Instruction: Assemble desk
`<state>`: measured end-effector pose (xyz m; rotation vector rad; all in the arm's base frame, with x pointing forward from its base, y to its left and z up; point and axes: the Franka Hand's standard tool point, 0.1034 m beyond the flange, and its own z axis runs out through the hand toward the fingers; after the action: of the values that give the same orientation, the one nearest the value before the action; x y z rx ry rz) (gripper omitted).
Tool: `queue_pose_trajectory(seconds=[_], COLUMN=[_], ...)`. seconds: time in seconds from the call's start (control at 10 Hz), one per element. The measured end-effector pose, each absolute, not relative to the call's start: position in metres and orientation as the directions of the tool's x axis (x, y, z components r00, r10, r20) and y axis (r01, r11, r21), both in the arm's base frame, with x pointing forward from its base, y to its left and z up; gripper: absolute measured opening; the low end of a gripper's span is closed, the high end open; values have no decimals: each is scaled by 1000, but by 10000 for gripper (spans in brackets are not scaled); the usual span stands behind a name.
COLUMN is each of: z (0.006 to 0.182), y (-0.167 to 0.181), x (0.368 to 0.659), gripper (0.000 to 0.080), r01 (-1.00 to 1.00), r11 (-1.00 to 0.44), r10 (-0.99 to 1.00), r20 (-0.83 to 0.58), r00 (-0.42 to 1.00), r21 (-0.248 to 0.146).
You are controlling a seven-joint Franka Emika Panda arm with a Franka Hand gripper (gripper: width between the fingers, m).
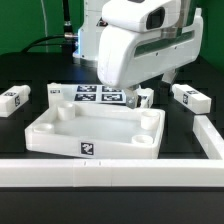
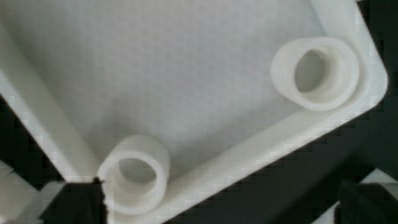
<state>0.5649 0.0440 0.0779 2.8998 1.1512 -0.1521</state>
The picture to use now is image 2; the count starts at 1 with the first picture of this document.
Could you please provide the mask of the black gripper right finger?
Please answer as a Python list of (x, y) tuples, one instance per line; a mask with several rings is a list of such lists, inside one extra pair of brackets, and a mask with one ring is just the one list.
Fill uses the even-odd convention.
[(337, 224), (398, 224), (398, 183), (345, 182), (337, 199)]

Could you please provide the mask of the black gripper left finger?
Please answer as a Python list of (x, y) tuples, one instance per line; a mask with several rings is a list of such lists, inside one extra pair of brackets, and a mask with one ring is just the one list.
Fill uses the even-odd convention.
[(108, 224), (101, 182), (67, 183), (39, 215), (42, 224)]

